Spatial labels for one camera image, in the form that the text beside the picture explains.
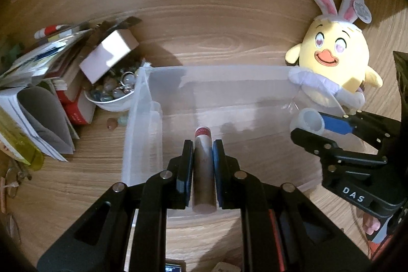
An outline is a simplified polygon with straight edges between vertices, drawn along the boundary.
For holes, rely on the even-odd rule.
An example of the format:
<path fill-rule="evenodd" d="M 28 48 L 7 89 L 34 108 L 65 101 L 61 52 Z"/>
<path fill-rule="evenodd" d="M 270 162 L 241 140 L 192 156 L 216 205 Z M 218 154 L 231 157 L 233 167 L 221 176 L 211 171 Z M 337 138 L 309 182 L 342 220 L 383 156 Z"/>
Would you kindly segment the person's right hand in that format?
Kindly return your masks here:
<path fill-rule="evenodd" d="M 376 217 L 373 217 L 368 213 L 364 213 L 362 228 L 367 235 L 373 235 L 373 233 L 381 228 L 381 223 Z"/>

